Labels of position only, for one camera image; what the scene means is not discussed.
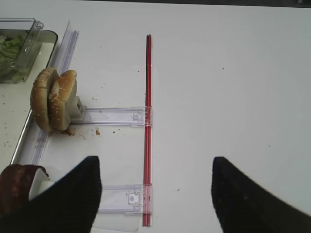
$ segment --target red stick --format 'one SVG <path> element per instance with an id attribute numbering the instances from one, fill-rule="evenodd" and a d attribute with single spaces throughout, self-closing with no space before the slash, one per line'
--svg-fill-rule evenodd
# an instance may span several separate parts
<path id="1" fill-rule="evenodd" d="M 151 107 L 151 35 L 147 35 L 146 51 L 146 109 Z M 151 184 L 151 126 L 145 126 L 144 184 Z M 142 225 L 151 226 L 151 215 L 143 214 Z"/>

